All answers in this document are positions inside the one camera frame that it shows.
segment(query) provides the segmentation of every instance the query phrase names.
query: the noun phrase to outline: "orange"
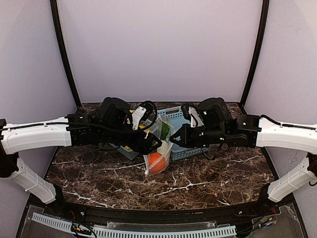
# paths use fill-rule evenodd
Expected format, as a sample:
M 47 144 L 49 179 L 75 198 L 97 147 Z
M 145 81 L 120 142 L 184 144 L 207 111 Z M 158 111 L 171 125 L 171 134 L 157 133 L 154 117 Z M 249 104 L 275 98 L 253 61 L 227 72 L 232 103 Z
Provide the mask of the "orange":
M 154 164 L 162 154 L 160 153 L 152 153 L 149 155 L 149 167 Z M 150 172 L 152 173 L 159 173 L 162 172 L 165 167 L 165 158 L 163 157 L 160 161 L 158 161 L 151 169 Z

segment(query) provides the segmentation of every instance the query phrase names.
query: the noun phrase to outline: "white wall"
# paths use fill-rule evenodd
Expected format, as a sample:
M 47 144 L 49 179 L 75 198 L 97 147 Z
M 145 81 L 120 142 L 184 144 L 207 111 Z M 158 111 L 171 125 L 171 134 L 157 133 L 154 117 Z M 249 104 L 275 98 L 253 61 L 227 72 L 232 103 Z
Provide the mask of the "white wall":
M 317 123 L 317 2 L 271 1 L 262 51 L 246 103 L 250 114 L 285 122 Z M 269 148 L 280 176 L 305 152 Z M 308 184 L 294 192 L 309 237 L 317 237 L 317 190 Z
M 239 101 L 261 0 L 62 0 L 82 102 Z
M 0 118 L 25 123 L 73 113 L 61 62 L 50 1 L 2 1 L 0 7 Z M 21 158 L 43 176 L 54 148 L 21 152 Z M 0 179 L 0 237 L 15 237 L 28 193 Z

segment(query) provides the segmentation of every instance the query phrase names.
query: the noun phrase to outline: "brown marble surface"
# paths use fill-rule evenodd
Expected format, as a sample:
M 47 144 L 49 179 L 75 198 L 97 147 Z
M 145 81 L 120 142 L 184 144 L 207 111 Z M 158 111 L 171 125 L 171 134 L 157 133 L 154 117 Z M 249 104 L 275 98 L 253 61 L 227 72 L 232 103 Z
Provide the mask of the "brown marble surface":
M 157 103 L 158 109 L 179 103 Z M 233 117 L 241 111 L 227 104 Z M 100 104 L 84 104 L 90 112 Z M 207 152 L 212 157 L 217 145 Z M 145 177 L 145 163 L 139 155 L 129 161 L 106 145 L 59 148 L 47 181 L 59 185 L 69 202 L 91 206 L 140 210 L 181 210 L 234 205 L 258 198 L 260 188 L 274 180 L 259 148 L 223 146 L 215 161 L 197 155 L 171 161 L 166 171 Z

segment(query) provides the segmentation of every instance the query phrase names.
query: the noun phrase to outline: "white cable tray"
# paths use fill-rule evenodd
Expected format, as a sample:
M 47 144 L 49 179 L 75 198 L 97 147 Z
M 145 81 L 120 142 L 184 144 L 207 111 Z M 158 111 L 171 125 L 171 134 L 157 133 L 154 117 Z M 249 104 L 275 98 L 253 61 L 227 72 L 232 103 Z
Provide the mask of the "white cable tray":
M 56 219 L 44 214 L 33 213 L 32 221 L 38 222 L 54 229 L 73 233 L 71 222 Z M 116 231 L 106 228 L 93 227 L 92 230 L 96 233 L 98 238 L 221 238 L 236 235 L 236 227 L 222 227 L 200 231 L 189 232 L 129 232 L 129 231 Z M 94 238 L 94 235 L 81 235 L 83 237 Z

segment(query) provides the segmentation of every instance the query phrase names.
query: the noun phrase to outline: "plastic bag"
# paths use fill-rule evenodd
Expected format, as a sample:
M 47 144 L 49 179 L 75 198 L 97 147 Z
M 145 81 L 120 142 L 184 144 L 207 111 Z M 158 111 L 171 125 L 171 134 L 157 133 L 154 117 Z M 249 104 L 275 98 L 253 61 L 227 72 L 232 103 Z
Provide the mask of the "plastic bag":
M 155 134 L 162 141 L 162 146 L 149 155 L 143 156 L 146 164 L 146 176 L 159 174 L 167 168 L 173 147 L 173 143 L 169 141 L 169 137 L 175 133 L 175 129 L 171 125 L 170 120 L 163 115 L 158 115 L 156 125 L 159 126 L 159 130 Z

